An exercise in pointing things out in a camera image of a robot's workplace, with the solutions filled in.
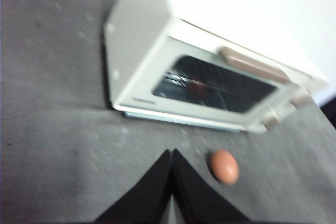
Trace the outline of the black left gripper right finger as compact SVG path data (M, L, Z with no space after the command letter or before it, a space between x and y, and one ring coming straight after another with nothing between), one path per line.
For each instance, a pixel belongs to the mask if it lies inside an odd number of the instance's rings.
M173 194L186 223L245 222L248 217L216 192L186 158L172 152Z

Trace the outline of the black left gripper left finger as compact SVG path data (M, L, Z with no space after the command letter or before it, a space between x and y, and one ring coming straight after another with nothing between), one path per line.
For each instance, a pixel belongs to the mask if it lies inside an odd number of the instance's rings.
M159 223L170 198L172 156L165 150L143 177L95 223Z

